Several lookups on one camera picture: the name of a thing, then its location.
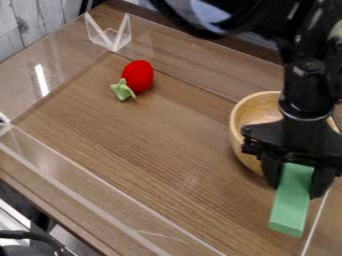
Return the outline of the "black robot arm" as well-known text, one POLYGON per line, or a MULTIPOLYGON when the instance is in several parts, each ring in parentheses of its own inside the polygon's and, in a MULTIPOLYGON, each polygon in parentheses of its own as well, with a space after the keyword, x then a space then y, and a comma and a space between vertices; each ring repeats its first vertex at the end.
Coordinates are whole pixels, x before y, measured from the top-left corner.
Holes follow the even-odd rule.
POLYGON ((257 156, 277 188, 287 163, 314 169, 311 198, 342 175, 342 134, 329 118, 342 103, 342 0, 150 0, 191 35, 219 39, 251 32, 277 44, 285 68, 281 119, 241 128, 242 152, 257 156))

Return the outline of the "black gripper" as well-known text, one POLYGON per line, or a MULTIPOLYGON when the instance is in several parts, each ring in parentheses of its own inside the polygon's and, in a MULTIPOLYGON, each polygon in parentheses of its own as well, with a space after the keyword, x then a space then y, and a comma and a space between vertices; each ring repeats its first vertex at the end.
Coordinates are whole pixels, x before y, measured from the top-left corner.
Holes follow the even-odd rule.
POLYGON ((279 120, 246 124, 241 128, 241 151, 261 158, 269 186, 278 188, 283 161, 321 166, 314 170, 310 198, 322 197, 342 166, 342 133, 333 126, 334 112, 314 119, 283 116, 279 120))

